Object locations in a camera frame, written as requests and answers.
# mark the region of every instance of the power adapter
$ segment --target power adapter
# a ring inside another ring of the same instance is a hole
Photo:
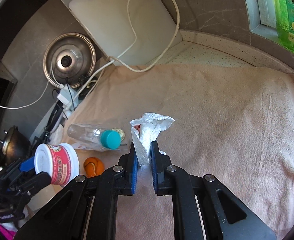
[[[72,98],[77,94],[68,84],[66,84],[61,90],[57,98],[65,105],[71,105],[71,109],[73,107],[77,107],[78,105],[78,96],[74,99],[74,106],[72,105]]]

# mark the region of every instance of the blue gripper pad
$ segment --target blue gripper pad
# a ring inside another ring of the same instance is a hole
[[[137,174],[138,174],[138,159],[137,155],[134,157],[133,167],[132,167],[132,177],[131,177],[131,192],[134,194],[137,185]]]
[[[158,175],[156,170],[156,160],[155,160],[155,153],[154,149],[151,148],[151,171],[152,171],[152,183],[154,185],[154,191],[157,194],[158,193]]]
[[[20,171],[26,172],[31,171],[32,169],[34,169],[34,156],[23,161],[19,167]]]

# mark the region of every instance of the red label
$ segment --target red label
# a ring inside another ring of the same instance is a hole
[[[71,176],[71,161],[67,150],[61,145],[47,144],[52,156],[51,184],[65,185]]]
[[[136,125],[134,125],[133,127],[134,127],[138,132],[140,132],[140,125],[141,125],[141,124],[136,124]]]

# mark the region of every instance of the white lid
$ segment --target white lid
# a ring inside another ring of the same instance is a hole
[[[52,176],[53,162],[50,149],[46,144],[40,144],[34,155],[34,169],[36,174],[44,171]]]

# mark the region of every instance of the pink cloth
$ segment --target pink cloth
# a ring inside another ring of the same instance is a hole
[[[0,224],[0,232],[1,232],[1,234],[4,235],[4,237],[7,240],[13,240],[13,237],[15,235],[14,231],[9,231],[9,230],[5,229],[1,224]]]
[[[98,86],[69,117],[72,123],[114,121],[130,136],[143,113],[175,122],[157,138],[173,164],[189,174],[215,175],[281,240],[294,224],[294,74],[269,68],[156,65],[144,73],[106,69]],[[106,168],[119,153],[77,150]],[[116,239],[174,239],[172,200],[156,196],[138,176],[134,196],[119,196]]]

